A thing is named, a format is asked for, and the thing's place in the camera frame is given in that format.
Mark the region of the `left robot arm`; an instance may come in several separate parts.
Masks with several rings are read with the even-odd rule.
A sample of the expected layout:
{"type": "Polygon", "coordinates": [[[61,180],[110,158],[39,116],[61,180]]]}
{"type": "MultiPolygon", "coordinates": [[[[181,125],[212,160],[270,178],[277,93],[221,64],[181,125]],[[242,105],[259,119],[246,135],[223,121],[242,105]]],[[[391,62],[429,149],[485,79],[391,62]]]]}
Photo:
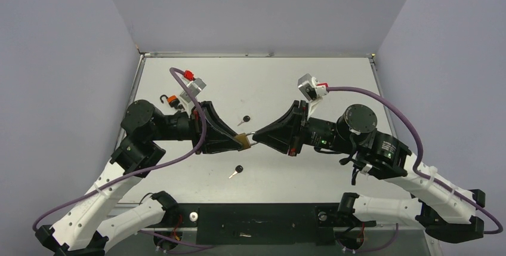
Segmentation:
{"type": "Polygon", "coordinates": [[[146,100],[133,102],[122,120],[126,136],[85,196],[52,225],[35,227],[42,246],[55,255],[104,255],[117,243],[146,227],[173,225],[177,201],[167,192],[115,217],[110,211],[165,154],[159,141],[192,142],[192,153],[241,150],[236,133],[215,113],[212,103],[199,103],[191,112],[162,113],[146,100]]]}

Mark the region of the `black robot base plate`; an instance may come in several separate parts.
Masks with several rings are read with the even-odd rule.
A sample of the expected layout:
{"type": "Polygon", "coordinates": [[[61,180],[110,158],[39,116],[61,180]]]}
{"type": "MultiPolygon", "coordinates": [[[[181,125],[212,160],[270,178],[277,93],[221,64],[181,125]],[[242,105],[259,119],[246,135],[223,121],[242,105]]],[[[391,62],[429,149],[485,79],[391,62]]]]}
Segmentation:
{"type": "Polygon", "coordinates": [[[340,229],[375,226],[340,213],[337,203],[181,203],[152,228],[195,228],[201,245],[332,245],[340,229]]]}

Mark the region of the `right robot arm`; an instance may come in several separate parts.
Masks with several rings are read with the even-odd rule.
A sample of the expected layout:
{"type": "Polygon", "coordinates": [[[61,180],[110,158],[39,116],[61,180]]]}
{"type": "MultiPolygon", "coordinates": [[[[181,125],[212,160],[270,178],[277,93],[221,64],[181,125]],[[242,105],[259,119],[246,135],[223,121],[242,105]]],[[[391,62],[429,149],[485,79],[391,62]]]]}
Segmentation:
{"type": "Polygon", "coordinates": [[[415,155],[408,146],[377,130],[377,117],[367,106],[352,104],[335,121],[312,118],[305,101],[295,101],[278,120],[260,129],[253,140],[289,156],[303,146],[319,153],[340,155],[340,164],[352,164],[352,175],[370,175],[401,187],[409,199],[380,199],[354,192],[343,194],[337,207],[339,222],[356,227],[384,222],[423,229],[447,243],[484,236],[484,222],[476,215],[485,204],[483,191],[463,190],[448,181],[437,182],[437,170],[414,171],[415,155]]]}

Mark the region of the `black-headed key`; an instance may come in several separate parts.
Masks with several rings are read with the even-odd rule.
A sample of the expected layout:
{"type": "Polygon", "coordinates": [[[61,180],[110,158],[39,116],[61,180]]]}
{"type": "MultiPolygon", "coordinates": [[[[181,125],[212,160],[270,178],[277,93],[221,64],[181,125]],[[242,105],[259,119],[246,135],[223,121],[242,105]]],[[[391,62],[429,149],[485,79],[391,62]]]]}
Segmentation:
{"type": "Polygon", "coordinates": [[[246,116],[244,116],[244,117],[242,118],[242,120],[238,123],[238,126],[241,126],[242,124],[247,123],[247,122],[249,122],[250,120],[251,120],[251,117],[250,117],[250,116],[248,116],[248,115],[246,115],[246,116]]]}
{"type": "Polygon", "coordinates": [[[231,179],[232,177],[234,177],[235,175],[241,173],[243,171],[243,166],[242,165],[237,165],[235,167],[235,170],[233,171],[233,173],[229,176],[229,179],[231,179]]]}

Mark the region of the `small brass padlock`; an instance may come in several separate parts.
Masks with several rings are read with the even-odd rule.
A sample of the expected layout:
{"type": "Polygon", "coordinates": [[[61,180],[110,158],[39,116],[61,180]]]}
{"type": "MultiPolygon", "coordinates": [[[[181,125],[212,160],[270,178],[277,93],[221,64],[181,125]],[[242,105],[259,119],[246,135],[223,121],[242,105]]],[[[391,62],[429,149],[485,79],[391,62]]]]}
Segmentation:
{"type": "Polygon", "coordinates": [[[241,148],[238,149],[238,151],[250,149],[252,146],[258,144],[258,142],[249,139],[249,137],[252,137],[254,134],[255,132],[249,132],[241,133],[235,136],[235,140],[237,140],[241,145],[241,148]]]}

